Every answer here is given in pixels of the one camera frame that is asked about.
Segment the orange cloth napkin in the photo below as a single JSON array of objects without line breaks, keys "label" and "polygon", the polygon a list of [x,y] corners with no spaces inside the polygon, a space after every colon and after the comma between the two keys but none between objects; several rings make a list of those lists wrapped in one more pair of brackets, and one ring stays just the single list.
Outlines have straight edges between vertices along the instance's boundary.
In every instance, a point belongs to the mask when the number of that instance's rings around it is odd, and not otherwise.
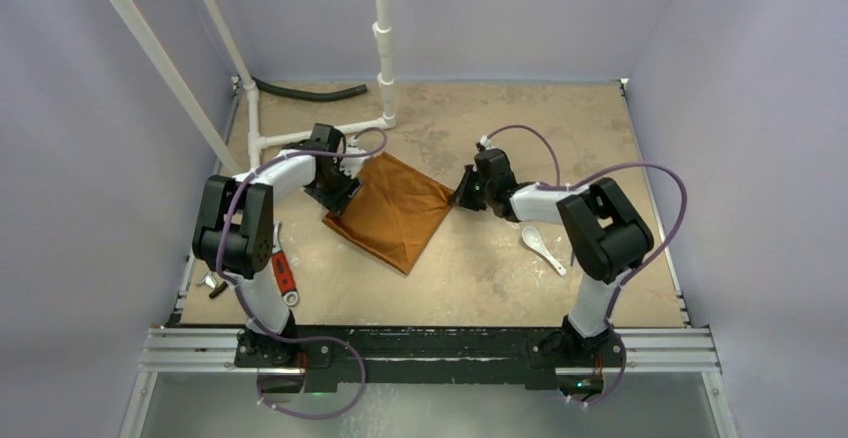
[{"label": "orange cloth napkin", "polygon": [[451,210],[454,191],[382,153],[360,170],[363,185],[341,216],[323,224],[398,272],[411,272]]}]

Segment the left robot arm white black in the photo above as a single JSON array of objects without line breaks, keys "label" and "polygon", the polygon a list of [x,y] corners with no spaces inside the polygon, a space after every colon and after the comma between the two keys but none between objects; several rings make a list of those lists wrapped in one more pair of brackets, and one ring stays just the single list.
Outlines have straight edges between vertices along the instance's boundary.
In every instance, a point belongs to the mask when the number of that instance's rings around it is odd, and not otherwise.
[{"label": "left robot arm white black", "polygon": [[307,139],[285,145],[270,161],[206,180],[192,252],[233,289],[245,312],[243,353],[284,367],[304,342],[275,275],[276,203],[302,190],[339,217],[360,190],[358,173],[374,154],[339,129],[316,124]]}]

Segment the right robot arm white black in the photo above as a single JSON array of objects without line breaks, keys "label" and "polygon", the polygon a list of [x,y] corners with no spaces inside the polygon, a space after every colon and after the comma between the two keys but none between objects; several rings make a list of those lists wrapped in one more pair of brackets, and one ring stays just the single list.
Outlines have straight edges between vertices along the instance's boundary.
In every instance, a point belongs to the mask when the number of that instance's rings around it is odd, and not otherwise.
[{"label": "right robot arm white black", "polygon": [[564,228],[583,277],[560,328],[537,345],[584,365],[611,334],[614,301],[626,278],[654,247],[649,227],[617,182],[599,178],[574,188],[520,182],[499,148],[479,151],[467,165],[451,204],[491,210],[513,223],[543,222]]}]

